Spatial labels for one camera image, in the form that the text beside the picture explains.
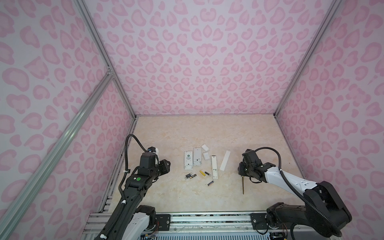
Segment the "small white battery cover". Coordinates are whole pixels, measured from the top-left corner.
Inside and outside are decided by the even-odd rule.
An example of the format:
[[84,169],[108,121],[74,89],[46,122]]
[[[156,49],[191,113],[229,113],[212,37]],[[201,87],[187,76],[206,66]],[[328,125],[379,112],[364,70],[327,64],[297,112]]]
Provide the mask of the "small white battery cover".
[[206,161],[211,159],[210,154],[209,154],[208,152],[204,152],[204,153],[203,153],[203,157],[204,157],[204,159],[205,159]]

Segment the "white remote angled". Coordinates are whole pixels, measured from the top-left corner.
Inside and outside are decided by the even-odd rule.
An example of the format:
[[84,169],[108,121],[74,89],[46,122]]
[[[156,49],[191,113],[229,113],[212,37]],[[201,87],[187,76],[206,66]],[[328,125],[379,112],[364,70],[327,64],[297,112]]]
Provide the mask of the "white remote angled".
[[193,149],[193,166],[202,165],[202,148]]

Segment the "white remote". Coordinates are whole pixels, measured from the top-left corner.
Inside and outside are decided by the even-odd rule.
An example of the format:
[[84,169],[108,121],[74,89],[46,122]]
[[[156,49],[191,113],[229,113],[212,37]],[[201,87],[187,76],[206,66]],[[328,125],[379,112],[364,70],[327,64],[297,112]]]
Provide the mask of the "white remote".
[[193,169],[193,151],[184,152],[184,169],[185,171]]

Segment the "slim white remote control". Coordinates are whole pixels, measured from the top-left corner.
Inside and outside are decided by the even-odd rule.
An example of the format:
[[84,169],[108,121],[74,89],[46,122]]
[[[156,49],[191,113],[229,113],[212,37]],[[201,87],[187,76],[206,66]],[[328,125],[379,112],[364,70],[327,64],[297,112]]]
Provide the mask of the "slim white remote control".
[[211,156],[212,160],[212,174],[213,174],[213,179],[216,180],[219,178],[218,176],[218,164],[217,164],[217,156],[212,155]]

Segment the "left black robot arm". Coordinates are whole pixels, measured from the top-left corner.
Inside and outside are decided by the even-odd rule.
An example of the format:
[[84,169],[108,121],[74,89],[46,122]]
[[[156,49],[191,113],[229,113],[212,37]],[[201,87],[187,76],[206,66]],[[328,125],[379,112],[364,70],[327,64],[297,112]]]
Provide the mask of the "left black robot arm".
[[156,153],[142,153],[140,165],[126,180],[125,188],[120,190],[120,203],[95,239],[121,240],[148,189],[160,176],[168,174],[170,168],[171,162],[168,160],[159,161]]

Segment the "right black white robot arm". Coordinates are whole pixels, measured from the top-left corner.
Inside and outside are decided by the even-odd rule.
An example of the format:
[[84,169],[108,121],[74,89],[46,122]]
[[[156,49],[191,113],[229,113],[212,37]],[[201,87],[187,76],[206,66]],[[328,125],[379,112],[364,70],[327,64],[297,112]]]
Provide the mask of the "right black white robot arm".
[[313,228],[325,238],[342,237],[342,228],[352,221],[352,215],[339,196],[334,186],[326,181],[316,183],[282,170],[282,158],[277,150],[278,164],[263,163],[256,150],[247,149],[242,154],[238,173],[248,177],[254,184],[268,183],[275,185],[303,201],[303,205],[288,205],[278,202],[267,208],[265,219],[261,222],[254,220],[254,230],[258,225],[269,229],[279,229],[290,224],[290,233],[294,234],[297,225]]

